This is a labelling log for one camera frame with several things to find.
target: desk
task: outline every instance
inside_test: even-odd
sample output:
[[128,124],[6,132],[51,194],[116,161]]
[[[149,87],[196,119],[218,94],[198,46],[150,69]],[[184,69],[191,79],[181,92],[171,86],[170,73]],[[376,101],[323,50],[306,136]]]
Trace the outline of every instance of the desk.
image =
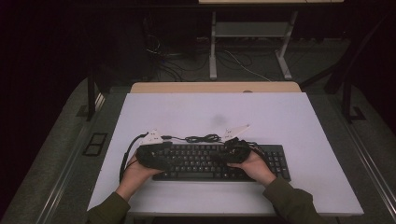
[[[164,92],[162,85],[178,90]],[[181,86],[202,85],[203,92],[181,91]],[[157,129],[178,137],[217,133],[250,124],[241,139],[259,144],[280,144],[285,150],[290,182],[314,196],[324,216],[362,214],[361,206],[335,158],[305,93],[295,83],[255,83],[254,91],[276,85],[291,92],[242,93],[235,83],[138,83],[121,110],[89,208],[101,203],[118,185],[123,153],[141,133]],[[144,90],[151,86],[157,90]],[[225,92],[219,92],[224,86]],[[160,182],[148,180],[130,201],[135,216],[274,216],[272,205],[257,183]]]
[[[200,4],[306,4],[307,0],[199,0]],[[332,3],[332,0],[310,0],[309,3]],[[210,38],[209,72],[210,79],[217,79],[216,37],[282,37],[283,44],[276,50],[276,59],[286,80],[291,79],[290,69],[285,61],[285,52],[288,47],[297,11],[293,11],[289,21],[271,22],[217,22],[216,12],[212,14],[212,32]]]

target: dark background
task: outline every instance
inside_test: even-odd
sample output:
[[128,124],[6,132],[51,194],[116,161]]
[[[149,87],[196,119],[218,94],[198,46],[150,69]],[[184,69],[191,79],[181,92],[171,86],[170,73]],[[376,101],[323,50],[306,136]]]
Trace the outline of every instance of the dark background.
[[[80,1],[103,4],[106,1]],[[155,1],[128,1],[128,6]],[[194,5],[195,1],[175,1]],[[93,71],[102,92],[149,80],[146,53],[152,33],[171,48],[194,52],[194,38],[210,34],[210,10],[76,8],[70,1],[0,2],[1,156],[0,217],[73,89]],[[220,12],[225,20],[261,20],[260,11]],[[302,7],[293,38],[350,38],[358,46],[387,12],[387,1],[347,1],[341,6]],[[268,18],[279,16],[268,9]],[[387,17],[351,74],[396,132],[395,13]]]

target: keyboard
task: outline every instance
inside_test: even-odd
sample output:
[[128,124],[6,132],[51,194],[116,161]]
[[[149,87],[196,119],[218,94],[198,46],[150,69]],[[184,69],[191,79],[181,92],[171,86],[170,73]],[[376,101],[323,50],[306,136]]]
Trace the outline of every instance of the keyboard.
[[[254,181],[242,169],[227,166],[217,156],[223,149],[221,144],[169,144],[159,151],[167,159],[181,159],[181,165],[170,171],[154,175],[159,181]],[[276,176],[291,181],[285,153],[281,145],[259,145],[264,151],[266,162]]]

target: gray floor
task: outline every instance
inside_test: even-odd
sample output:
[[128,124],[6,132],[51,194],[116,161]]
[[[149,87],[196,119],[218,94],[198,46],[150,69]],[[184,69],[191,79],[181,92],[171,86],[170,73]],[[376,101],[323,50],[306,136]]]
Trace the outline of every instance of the gray floor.
[[[277,40],[264,39],[256,41],[247,49],[240,49],[234,43],[220,41],[218,81],[264,81],[261,76],[273,81],[283,80],[273,53],[279,44]],[[293,81],[300,83],[332,65],[343,55],[347,46],[347,41],[340,40],[290,43],[285,58]],[[235,63],[233,56],[224,50],[230,51],[256,75],[242,69]],[[170,61],[182,69],[171,63],[164,65],[172,67],[182,78],[208,80],[207,55],[205,52],[194,60]],[[162,71],[152,81],[174,81],[174,77]],[[356,131],[391,189],[396,189],[396,177],[392,175],[396,168],[396,137],[357,89],[353,90],[352,105],[361,109],[366,120],[345,123],[340,114],[340,95],[325,94],[322,89],[325,82],[326,78],[323,78],[305,91],[364,211],[363,216],[341,217],[339,221],[343,224],[395,223],[376,184],[361,162],[359,146],[350,130]],[[130,87],[114,87],[110,94],[105,95],[104,101],[98,102],[98,112],[92,121],[87,122],[84,113],[81,113],[87,104],[86,82],[76,88],[2,223],[84,223],[86,208],[106,155],[106,147],[129,89]],[[81,152],[93,133],[108,133],[104,150],[98,157],[82,156]],[[328,217],[328,220],[337,223],[334,217]]]

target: white table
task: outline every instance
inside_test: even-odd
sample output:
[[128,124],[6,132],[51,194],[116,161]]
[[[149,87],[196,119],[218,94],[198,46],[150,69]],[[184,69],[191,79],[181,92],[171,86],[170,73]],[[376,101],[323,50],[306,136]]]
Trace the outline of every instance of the white table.
[[[186,137],[250,124],[240,139],[282,145],[291,184],[314,196],[323,216],[363,214],[318,118],[302,92],[130,93],[120,113],[89,209],[118,185],[120,163],[131,141],[157,129]],[[134,153],[138,144],[131,151]],[[135,216],[273,216],[257,183],[149,180],[130,201]]]

